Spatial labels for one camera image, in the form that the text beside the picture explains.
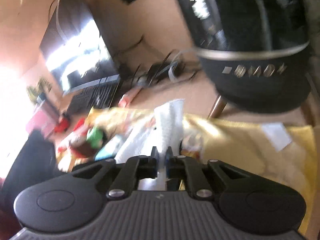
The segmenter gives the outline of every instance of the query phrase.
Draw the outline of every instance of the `pink box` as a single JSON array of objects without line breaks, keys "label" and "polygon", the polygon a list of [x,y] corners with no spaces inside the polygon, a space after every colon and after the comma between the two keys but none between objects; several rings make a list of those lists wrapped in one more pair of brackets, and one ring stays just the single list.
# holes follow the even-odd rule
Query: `pink box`
[{"label": "pink box", "polygon": [[38,129],[42,135],[47,138],[51,135],[57,124],[56,118],[53,119],[52,114],[45,111],[40,105],[36,108],[32,118],[27,123],[26,131],[30,134],[34,129]]}]

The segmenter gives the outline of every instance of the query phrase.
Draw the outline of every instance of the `wooden chair leg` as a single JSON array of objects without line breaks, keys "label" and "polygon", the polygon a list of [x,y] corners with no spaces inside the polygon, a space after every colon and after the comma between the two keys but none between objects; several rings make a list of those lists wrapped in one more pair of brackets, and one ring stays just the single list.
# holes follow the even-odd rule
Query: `wooden chair leg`
[{"label": "wooden chair leg", "polygon": [[308,103],[308,100],[304,101],[301,104],[301,112],[306,123],[308,125],[311,125],[312,127],[315,127],[316,125],[315,117],[312,114],[311,107],[310,107],[310,104]]},{"label": "wooden chair leg", "polygon": [[210,111],[210,114],[208,115],[208,118],[218,118],[226,105],[227,102],[222,98],[222,96],[218,95]]}]

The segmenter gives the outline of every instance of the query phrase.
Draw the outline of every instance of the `tv screen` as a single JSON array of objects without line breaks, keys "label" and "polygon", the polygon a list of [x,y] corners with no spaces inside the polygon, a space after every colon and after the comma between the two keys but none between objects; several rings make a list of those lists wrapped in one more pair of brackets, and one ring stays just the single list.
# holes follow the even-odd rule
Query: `tv screen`
[{"label": "tv screen", "polygon": [[64,92],[118,74],[85,0],[58,0],[40,49]]}]

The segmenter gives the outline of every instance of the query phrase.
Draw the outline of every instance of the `pink object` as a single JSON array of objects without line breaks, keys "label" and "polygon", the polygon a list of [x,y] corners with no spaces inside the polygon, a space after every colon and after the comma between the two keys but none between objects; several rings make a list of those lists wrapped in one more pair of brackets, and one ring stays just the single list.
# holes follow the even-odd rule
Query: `pink object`
[{"label": "pink object", "polygon": [[47,102],[47,100],[44,100],[41,104],[36,105],[36,110],[39,108],[44,110],[51,117],[51,119],[53,119],[57,123],[59,122],[60,115],[57,113],[56,110],[52,108],[52,106]]},{"label": "pink object", "polygon": [[26,131],[30,134],[34,129],[41,131],[42,135],[47,138],[58,124],[57,120],[53,118],[52,113],[48,113],[44,107],[36,108],[32,118],[26,125]]},{"label": "pink object", "polygon": [[126,92],[122,96],[121,100],[119,101],[118,106],[121,108],[128,107],[130,105],[130,103],[132,102],[132,100],[135,98],[135,96],[140,92],[141,89],[142,89],[142,87],[131,88],[128,92]]}]

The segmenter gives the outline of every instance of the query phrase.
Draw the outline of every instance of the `blue object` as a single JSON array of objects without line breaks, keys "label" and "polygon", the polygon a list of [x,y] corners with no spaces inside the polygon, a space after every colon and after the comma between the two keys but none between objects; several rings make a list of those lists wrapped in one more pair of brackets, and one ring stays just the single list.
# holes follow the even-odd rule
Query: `blue object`
[{"label": "blue object", "polygon": [[115,135],[96,155],[95,161],[115,157],[122,145],[124,144],[122,135]]}]

